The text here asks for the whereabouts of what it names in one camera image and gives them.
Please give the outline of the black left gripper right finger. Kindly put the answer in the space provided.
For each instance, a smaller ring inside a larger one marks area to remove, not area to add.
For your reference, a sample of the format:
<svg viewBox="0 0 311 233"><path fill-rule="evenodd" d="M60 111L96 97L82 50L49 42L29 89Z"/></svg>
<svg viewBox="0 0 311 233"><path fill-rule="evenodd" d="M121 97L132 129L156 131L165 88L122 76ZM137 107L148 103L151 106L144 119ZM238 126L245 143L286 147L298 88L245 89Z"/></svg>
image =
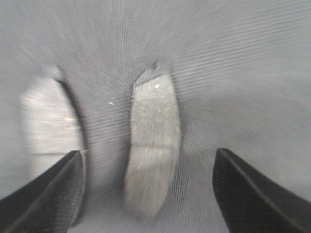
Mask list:
<svg viewBox="0 0 311 233"><path fill-rule="evenodd" d="M216 151L212 185L231 233L309 233L311 203L226 148Z"/></svg>

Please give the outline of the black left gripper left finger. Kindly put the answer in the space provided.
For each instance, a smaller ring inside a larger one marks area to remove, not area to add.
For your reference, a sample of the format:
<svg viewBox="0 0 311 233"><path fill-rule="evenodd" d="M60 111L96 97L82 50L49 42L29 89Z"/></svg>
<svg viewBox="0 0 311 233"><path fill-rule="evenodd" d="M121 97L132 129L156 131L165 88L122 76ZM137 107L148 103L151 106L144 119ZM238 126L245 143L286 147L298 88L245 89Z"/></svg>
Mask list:
<svg viewBox="0 0 311 233"><path fill-rule="evenodd" d="M2 233L66 233L79 216L85 192L78 150L0 201Z"/></svg>

